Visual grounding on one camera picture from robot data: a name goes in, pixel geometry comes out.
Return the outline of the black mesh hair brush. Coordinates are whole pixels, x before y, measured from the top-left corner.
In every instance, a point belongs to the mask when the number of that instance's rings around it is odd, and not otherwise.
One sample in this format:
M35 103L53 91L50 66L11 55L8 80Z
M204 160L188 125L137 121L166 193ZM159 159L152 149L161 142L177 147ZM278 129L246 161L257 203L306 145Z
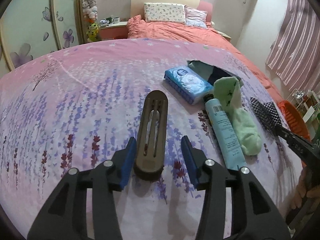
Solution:
M285 138L290 132L282 125L281 118L273 102L261 103L256 98L250 98L255 116L259 122L272 136L281 136Z

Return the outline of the orange plastic laundry basket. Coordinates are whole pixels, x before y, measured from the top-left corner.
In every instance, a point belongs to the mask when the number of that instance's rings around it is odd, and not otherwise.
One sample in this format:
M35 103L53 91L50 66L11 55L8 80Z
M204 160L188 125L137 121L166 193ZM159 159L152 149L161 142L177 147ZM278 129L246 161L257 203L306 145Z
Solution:
M277 106L284 116L291 132L303 137L307 141L311 141L307 126L294 105L287 100L283 100L278 103Z

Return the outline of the light blue cosmetic tube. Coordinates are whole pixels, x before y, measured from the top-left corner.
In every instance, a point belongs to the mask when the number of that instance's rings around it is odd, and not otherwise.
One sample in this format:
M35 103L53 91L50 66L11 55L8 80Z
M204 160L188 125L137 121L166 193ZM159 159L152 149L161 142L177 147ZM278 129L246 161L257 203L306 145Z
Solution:
M214 98L213 94L205 95L203 100L225 166L229 170L238 171L243 166L246 166L246 161L232 124L222 109L221 103Z

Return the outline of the pink striped curtain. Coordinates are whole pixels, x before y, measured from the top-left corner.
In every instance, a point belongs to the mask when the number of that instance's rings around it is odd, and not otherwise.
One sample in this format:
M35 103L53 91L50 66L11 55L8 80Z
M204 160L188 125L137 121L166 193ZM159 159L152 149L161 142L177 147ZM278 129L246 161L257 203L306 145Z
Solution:
M308 0L287 0L266 65L288 90L319 92L319 18Z

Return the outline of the green fuzzy sock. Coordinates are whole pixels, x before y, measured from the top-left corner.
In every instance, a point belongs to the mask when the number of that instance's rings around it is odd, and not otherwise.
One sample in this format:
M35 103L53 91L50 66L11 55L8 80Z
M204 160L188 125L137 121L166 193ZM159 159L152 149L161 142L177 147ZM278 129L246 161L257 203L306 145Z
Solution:
M242 107L238 78L222 77L214 82L214 98L221 103L233 126L242 152L254 156L261 151L261 136L251 115Z

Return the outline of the pink lavender floral sheet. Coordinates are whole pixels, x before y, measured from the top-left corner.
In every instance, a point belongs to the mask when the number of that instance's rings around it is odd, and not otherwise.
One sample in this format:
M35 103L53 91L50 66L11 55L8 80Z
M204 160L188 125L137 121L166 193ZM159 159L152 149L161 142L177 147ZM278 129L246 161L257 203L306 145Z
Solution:
M190 105L163 79L167 69L199 60L243 81L250 99L270 102L255 66L222 46L137 38L84 44L30 61L1 78L1 206L26 236L38 211L70 167L88 170L136 137L146 96L168 97L164 170L149 183L132 175L114 195L124 239L194 239L204 194L182 159L187 135L222 162L204 104Z

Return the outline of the grey plastic mailer bag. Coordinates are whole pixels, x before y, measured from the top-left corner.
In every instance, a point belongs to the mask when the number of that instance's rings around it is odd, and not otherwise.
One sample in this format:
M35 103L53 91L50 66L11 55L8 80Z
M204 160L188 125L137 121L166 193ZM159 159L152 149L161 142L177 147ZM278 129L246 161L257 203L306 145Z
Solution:
M211 85L223 77L236 77L240 83L240 86L243 85L243 81L240 77L217 66L213 66L198 60L187 61L187 66L204 80L208 81Z

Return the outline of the blue tissue pack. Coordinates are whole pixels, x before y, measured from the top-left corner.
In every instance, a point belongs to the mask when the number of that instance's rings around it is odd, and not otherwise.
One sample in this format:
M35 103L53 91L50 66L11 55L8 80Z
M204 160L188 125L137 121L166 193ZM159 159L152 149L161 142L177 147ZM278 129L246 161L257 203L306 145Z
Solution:
M190 105L195 105L212 92L213 86L187 66L164 72L164 80Z

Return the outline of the far bedside table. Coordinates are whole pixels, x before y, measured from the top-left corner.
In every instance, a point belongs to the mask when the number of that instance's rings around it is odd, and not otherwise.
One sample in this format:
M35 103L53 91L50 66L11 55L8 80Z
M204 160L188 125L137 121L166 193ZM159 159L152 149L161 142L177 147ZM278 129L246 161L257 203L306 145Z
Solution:
M227 41L230 41L230 40L232 39L229 35L225 34L225 33L222 32L222 31L216 30L216 32L217 32L220 36L222 36L223 38L225 38Z

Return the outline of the pink striped pillow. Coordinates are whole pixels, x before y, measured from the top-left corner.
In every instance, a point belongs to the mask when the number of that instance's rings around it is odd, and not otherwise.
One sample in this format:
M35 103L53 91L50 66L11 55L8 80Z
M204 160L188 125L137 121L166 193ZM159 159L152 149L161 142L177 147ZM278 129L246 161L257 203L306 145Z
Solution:
M191 27L206 29L207 12L185 6L185 23Z

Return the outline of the pink bedside table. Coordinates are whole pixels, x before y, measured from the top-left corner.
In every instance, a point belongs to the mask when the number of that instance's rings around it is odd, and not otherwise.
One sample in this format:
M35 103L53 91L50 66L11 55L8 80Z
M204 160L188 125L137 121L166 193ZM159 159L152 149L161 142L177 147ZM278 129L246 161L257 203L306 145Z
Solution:
M99 31L102 40L127 39L128 33L127 22L100 27Z

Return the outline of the floral sliding wardrobe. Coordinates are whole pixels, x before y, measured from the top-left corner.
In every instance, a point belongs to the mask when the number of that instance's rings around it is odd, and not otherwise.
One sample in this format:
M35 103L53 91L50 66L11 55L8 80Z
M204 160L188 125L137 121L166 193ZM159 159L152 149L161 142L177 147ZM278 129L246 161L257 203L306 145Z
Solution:
M80 0L8 0L1 14L1 76L83 43Z

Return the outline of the coral red bed duvet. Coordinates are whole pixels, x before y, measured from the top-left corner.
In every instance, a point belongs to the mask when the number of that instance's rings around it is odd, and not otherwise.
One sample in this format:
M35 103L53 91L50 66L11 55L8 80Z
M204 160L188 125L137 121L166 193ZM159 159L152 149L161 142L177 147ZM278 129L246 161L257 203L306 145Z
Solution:
M212 27L206 29L193 27L181 23L171 22L145 22L141 15L130 18L127 22L128 38L155 38L178 40L183 42L193 42L205 44L217 48L225 49L237 57L255 75L260 83L268 91L272 99L279 103L283 97L276 85L245 55L217 33Z

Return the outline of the floral white pillow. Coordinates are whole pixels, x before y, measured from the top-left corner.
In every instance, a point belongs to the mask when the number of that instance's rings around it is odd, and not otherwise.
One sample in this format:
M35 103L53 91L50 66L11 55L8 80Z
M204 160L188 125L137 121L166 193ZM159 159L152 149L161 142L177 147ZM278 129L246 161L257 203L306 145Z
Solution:
M185 24L185 5L177 3L144 3L146 22Z

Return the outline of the stacked plush toys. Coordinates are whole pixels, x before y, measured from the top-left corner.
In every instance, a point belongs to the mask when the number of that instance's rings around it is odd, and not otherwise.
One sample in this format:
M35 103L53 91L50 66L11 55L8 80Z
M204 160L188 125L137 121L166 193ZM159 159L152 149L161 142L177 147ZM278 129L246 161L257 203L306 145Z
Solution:
M100 41L97 0L82 0L84 31L87 42Z

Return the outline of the beige pink headboard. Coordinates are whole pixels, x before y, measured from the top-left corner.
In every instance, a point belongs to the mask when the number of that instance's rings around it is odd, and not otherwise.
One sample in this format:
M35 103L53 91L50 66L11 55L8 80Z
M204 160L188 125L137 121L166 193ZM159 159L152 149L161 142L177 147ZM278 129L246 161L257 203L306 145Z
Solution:
M212 20L213 5L203 0L131 0L130 18L142 15L144 18L144 3L177 3L188 7L207 12L206 22Z

